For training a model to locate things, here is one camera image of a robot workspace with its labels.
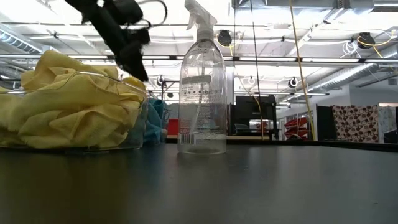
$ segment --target spray bottle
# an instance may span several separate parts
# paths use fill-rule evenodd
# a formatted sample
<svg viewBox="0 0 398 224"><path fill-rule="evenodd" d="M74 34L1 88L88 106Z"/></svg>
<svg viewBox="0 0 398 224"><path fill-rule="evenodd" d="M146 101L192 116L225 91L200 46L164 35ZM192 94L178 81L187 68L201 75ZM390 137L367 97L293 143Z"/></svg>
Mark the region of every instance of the spray bottle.
<svg viewBox="0 0 398 224"><path fill-rule="evenodd" d="M226 152L226 69L214 43L217 20L196 0L185 0L188 29L197 27L197 42L184 57L180 74L178 151Z"/></svg>

